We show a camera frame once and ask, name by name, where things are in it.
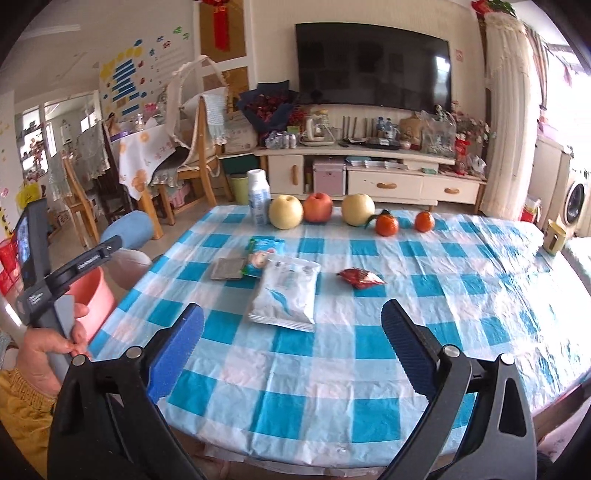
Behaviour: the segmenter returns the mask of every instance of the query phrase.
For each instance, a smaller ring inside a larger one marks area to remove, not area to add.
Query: blue gripper pad
[[[146,393],[152,402],[172,393],[203,334],[203,326],[203,310],[195,304],[189,305],[174,323],[170,337],[148,367]]]
[[[430,402],[435,398],[435,383],[441,345],[426,327],[417,326],[396,300],[382,308],[382,328],[400,359],[415,392]]]

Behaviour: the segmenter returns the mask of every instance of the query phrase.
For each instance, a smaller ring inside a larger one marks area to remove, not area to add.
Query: ceiling
[[[188,2],[168,0],[166,4],[174,8]],[[145,31],[162,8],[162,2],[145,0],[53,0],[4,61],[0,93],[14,89],[18,103],[59,89],[82,93],[98,88],[99,73],[93,66],[130,35]],[[47,34],[78,27],[79,31]]]
[[[53,105],[46,105],[45,107],[45,119],[46,120],[53,120],[54,118],[65,115],[66,113],[74,112],[74,111],[81,111],[84,110],[86,105],[89,104],[91,107],[93,105],[92,95],[87,95],[83,97],[72,98],[69,100],[64,100],[63,102],[59,102],[57,107],[53,109]]]

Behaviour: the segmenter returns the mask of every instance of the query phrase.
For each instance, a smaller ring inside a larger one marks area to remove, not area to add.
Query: white plastic package
[[[316,278],[320,269],[320,264],[301,258],[270,256],[248,319],[313,332]]]

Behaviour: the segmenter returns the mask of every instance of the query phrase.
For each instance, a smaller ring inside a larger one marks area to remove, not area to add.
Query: pink box
[[[333,158],[314,160],[314,192],[345,195],[345,161]]]

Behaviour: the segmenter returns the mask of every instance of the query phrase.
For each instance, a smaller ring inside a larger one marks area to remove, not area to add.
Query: snack bag
[[[285,251],[285,240],[276,239],[274,236],[253,236],[248,241],[246,250],[248,258],[242,273],[248,277],[261,278],[269,255],[282,255]]]
[[[248,319],[313,332],[316,278],[320,269],[320,264],[301,258],[270,256]]]
[[[347,283],[353,285],[353,288],[357,288],[357,290],[365,290],[375,285],[385,284],[385,281],[375,273],[360,268],[347,268],[337,273],[337,275],[343,277]]]

